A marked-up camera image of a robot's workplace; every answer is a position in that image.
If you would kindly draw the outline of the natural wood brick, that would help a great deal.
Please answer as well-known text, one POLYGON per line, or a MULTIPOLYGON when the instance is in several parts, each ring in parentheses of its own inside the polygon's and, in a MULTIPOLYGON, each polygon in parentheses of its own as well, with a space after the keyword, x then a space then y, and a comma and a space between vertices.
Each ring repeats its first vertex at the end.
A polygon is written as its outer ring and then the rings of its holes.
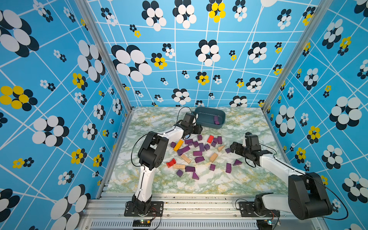
POLYGON ((211 157, 209 158, 209 161, 210 161, 211 163, 214 163, 214 161, 217 159, 217 157, 218 157, 218 154, 217 154, 217 153, 213 153, 213 154, 211 155, 211 157))
POLYGON ((187 163, 187 164, 190 164, 191 163, 191 160, 185 155, 181 155, 181 158, 187 163))
POLYGON ((184 170, 186 168, 186 166, 183 164, 174 164, 172 167, 174 169, 180 169, 180 170, 184 170))

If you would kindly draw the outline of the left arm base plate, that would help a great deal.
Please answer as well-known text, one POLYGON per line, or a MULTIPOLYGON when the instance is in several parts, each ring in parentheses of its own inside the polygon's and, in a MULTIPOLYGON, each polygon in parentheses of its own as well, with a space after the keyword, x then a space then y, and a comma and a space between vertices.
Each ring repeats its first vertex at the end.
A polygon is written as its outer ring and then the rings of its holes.
POLYGON ((164 202, 151 201, 148 204, 134 204, 128 201, 125 205, 125 217, 161 217, 163 215, 164 202))

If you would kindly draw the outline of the purple triangle block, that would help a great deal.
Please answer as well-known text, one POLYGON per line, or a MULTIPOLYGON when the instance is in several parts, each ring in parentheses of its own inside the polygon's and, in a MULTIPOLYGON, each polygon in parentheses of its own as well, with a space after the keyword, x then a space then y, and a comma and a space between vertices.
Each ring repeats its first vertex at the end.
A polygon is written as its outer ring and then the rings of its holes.
POLYGON ((233 166, 238 166, 238 165, 241 165, 242 162, 240 160, 235 160, 233 166))
POLYGON ((195 180, 199 180, 198 175, 196 174, 196 172, 193 172, 192 178, 195 180))

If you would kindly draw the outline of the red brick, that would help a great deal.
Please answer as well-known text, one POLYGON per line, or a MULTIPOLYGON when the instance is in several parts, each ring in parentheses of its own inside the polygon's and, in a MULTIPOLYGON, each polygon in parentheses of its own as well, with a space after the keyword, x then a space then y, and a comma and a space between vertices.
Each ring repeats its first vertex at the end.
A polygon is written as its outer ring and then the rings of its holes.
POLYGON ((207 143, 211 144, 213 142, 213 139, 214 139, 214 136, 210 135, 208 140, 207 140, 207 143))

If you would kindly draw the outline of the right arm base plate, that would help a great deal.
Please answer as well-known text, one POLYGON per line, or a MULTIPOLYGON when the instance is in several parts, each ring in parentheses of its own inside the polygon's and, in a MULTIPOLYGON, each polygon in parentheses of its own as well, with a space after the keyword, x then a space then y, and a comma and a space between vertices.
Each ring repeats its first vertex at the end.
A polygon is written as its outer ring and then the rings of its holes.
POLYGON ((260 217, 260 218, 278 218, 280 217, 280 211, 270 210, 264 208, 262 205, 255 204, 254 202, 237 202, 237 208, 242 217, 260 217))

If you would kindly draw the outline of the aluminium rail frame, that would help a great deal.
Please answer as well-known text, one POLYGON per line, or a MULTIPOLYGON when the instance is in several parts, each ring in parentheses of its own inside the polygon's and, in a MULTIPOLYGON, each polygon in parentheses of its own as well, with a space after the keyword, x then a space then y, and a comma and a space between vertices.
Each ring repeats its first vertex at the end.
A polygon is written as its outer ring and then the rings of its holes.
POLYGON ((253 197, 240 195, 155 194, 160 216, 128 217, 130 194, 102 193, 91 200, 79 230, 326 230, 323 218, 299 220, 291 213, 271 211, 258 216, 253 197))

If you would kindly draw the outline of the red arch block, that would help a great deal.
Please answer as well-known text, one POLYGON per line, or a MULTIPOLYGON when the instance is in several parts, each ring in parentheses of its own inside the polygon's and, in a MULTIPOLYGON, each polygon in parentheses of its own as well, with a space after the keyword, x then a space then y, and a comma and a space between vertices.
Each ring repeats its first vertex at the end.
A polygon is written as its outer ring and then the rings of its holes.
POLYGON ((173 158, 171 161, 167 162, 166 165, 168 168, 171 168, 176 164, 176 160, 173 158))

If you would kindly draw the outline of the natural wood wedge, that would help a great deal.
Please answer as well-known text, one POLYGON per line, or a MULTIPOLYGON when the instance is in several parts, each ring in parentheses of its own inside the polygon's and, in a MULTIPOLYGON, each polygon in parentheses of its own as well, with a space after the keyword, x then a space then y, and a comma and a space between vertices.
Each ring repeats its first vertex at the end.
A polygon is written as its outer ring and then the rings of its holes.
POLYGON ((225 145, 219 146, 218 147, 218 152, 221 152, 224 148, 225 148, 225 145))

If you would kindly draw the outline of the yellow brick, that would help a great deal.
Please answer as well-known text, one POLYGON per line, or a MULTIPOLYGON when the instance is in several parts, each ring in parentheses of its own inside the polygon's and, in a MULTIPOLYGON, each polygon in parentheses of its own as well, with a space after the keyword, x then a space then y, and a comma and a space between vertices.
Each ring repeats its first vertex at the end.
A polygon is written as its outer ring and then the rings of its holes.
POLYGON ((177 142, 177 144, 175 145, 175 147, 174 147, 174 151, 178 151, 180 148, 181 148, 181 146, 182 146, 182 144, 184 143, 184 141, 183 140, 179 140, 178 142, 177 142))

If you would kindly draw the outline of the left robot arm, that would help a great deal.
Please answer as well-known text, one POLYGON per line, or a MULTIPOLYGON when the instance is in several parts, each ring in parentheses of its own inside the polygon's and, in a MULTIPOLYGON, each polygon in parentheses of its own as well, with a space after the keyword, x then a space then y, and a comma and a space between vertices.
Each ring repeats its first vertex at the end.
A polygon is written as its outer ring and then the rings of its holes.
POLYGON ((146 215, 151 207, 152 185, 155 172, 162 164, 168 144, 191 134, 201 134, 203 127, 197 123, 187 125, 184 121, 161 133, 150 131, 138 152, 140 178, 132 197, 137 212, 146 215))

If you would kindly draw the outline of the teal storage bin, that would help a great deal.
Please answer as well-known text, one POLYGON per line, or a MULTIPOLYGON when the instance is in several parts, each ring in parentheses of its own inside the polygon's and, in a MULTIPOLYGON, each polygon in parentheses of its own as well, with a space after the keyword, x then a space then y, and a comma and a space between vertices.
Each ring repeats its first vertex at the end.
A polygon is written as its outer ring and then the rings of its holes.
POLYGON ((225 112, 216 108, 197 107, 195 113, 198 114, 197 123, 203 127, 220 129, 226 120, 225 112), (219 125, 215 124, 214 116, 218 116, 219 125))

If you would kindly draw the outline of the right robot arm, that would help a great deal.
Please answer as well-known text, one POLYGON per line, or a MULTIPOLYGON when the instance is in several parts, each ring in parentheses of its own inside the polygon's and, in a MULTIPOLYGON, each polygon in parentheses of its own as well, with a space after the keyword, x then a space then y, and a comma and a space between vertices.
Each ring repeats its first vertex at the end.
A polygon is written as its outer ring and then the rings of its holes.
POLYGON ((243 146, 234 142, 231 152, 251 160, 256 166, 262 167, 287 185, 287 195, 274 193, 258 194, 255 197, 255 212, 262 216, 269 210, 292 213, 300 220, 322 217, 332 214, 326 188, 320 176, 314 172, 299 172, 272 155, 260 146, 243 146))

